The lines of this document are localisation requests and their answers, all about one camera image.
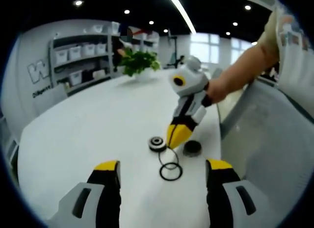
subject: rubber o-ring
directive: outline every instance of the rubber o-ring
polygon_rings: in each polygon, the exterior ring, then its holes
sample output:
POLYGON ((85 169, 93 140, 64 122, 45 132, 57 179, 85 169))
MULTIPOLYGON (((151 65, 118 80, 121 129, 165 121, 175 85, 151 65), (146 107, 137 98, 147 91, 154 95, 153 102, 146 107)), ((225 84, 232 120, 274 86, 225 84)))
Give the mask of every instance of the rubber o-ring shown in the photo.
POLYGON ((182 168, 178 163, 175 163, 175 162, 165 163, 165 164, 163 164, 162 167, 160 168, 159 174, 160 174, 161 178, 164 179, 164 180, 166 180, 166 181, 175 181, 175 180, 178 180, 178 179, 182 176, 182 174, 183 174, 183 168, 182 168), (167 168, 168 165, 174 165, 174 166, 176 166, 175 168, 178 168, 178 169, 179 169, 180 172, 179 172, 179 175, 178 175, 176 178, 165 178, 165 177, 163 176, 162 170, 163 170, 164 168, 167 168))

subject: table surface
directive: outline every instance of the table surface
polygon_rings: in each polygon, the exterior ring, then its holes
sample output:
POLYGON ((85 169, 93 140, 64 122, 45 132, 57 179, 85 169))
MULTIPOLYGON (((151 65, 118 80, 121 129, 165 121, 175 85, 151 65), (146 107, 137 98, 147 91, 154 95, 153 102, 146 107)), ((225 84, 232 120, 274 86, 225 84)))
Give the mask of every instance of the table surface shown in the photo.
MULTIPOLYGON (((60 199, 93 168, 121 161, 122 228, 208 228, 205 158, 220 159, 216 105, 194 130, 202 155, 186 158, 176 148, 183 176, 174 182, 159 176, 157 154, 148 149, 152 136, 166 136, 178 96, 168 77, 152 74, 147 83, 123 76, 73 95, 52 107, 23 131, 18 156, 19 184, 26 201, 42 219, 50 219, 60 199)), ((167 150, 163 162, 175 160, 167 150)), ((176 170, 164 171, 167 177, 176 170)))

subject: human hand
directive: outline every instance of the human hand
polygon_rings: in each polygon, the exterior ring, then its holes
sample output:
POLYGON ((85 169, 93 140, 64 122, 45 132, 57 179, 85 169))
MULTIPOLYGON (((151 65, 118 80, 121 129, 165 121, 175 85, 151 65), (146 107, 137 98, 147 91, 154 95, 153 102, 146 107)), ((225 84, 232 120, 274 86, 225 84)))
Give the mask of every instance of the human hand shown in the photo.
POLYGON ((207 95, 213 104, 223 101, 228 95, 226 81, 221 77, 209 80, 207 95))

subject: white pot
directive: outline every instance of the white pot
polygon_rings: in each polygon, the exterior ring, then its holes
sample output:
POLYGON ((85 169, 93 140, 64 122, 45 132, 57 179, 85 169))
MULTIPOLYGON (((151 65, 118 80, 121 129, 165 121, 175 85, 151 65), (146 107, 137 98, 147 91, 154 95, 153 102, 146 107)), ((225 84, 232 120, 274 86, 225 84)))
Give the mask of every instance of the white pot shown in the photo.
POLYGON ((139 82, 146 82, 149 81, 151 79, 151 73, 152 73, 152 69, 151 68, 146 68, 144 69, 143 72, 141 72, 140 74, 135 74, 135 80, 139 81, 139 82))

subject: sleeve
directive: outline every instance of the sleeve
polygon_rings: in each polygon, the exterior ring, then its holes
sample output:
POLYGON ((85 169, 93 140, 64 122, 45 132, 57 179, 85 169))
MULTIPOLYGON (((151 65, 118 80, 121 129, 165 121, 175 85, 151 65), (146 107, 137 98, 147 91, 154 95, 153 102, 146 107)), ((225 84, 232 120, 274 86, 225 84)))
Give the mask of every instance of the sleeve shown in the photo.
POLYGON ((264 32, 259 38, 258 43, 267 43, 267 45, 277 49, 276 23, 276 10, 274 10, 268 18, 268 22, 265 25, 264 32))

